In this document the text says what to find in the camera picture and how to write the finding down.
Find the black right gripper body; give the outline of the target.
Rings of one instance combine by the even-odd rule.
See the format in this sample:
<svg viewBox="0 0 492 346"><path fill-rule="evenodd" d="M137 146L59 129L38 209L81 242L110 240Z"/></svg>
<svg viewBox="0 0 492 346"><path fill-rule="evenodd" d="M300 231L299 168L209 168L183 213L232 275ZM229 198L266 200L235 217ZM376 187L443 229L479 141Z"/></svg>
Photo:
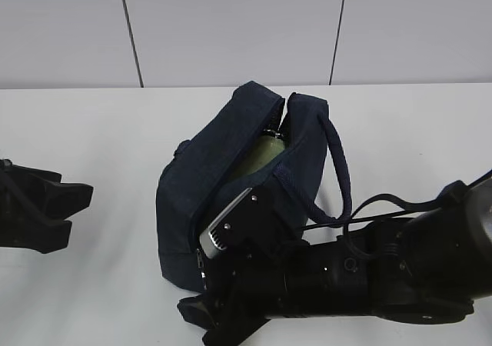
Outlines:
<svg viewBox="0 0 492 346"><path fill-rule="evenodd" d="M226 252L214 260L199 250L203 293L223 296L230 318L299 318L300 305L288 288L288 262L300 251L286 245L274 260L258 251Z"/></svg>

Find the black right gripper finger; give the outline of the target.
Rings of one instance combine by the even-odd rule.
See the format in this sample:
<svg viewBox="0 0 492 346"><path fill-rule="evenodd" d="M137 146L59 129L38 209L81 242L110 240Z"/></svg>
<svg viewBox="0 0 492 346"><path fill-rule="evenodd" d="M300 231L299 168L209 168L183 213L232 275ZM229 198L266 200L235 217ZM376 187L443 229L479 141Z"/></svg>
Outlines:
<svg viewBox="0 0 492 346"><path fill-rule="evenodd" d="M177 309L186 322L194 325L220 325L231 315L226 299L209 293L182 298Z"/></svg>
<svg viewBox="0 0 492 346"><path fill-rule="evenodd" d="M240 316L223 321L217 328L207 331L203 344L207 346L237 346L269 322L263 317Z"/></svg>

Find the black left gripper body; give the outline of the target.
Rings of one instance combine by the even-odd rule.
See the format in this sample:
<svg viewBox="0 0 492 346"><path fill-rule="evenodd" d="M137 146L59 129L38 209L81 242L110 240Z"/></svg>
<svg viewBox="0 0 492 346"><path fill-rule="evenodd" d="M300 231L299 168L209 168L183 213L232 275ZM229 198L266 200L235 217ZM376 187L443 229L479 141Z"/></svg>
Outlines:
<svg viewBox="0 0 492 346"><path fill-rule="evenodd" d="M55 225L56 221L42 212L46 182L60 182L62 175L55 171L15 165L1 160L1 246L15 247L15 229L27 221Z"/></svg>

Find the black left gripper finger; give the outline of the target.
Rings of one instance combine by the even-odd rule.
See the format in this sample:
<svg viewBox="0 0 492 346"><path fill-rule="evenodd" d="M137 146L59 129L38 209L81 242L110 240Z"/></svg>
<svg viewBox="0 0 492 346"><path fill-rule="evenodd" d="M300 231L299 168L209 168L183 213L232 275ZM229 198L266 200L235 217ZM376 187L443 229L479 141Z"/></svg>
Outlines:
<svg viewBox="0 0 492 346"><path fill-rule="evenodd" d="M71 234L70 221L56 221L55 225L27 221L15 229L15 247L48 254L67 248Z"/></svg>
<svg viewBox="0 0 492 346"><path fill-rule="evenodd" d="M46 182L42 212L50 219L65 220L89 207L93 191L86 184Z"/></svg>

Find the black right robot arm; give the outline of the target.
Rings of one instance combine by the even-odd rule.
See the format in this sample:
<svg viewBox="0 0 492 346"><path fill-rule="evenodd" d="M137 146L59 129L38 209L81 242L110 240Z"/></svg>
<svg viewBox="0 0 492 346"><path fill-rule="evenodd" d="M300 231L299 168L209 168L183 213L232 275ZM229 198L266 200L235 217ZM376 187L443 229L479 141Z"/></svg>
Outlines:
<svg viewBox="0 0 492 346"><path fill-rule="evenodd" d="M206 345L238 345L275 318L369 316L451 324L491 294L491 176L433 201L366 217L328 243L299 238L263 186L233 200L200 237L203 292L178 302Z"/></svg>

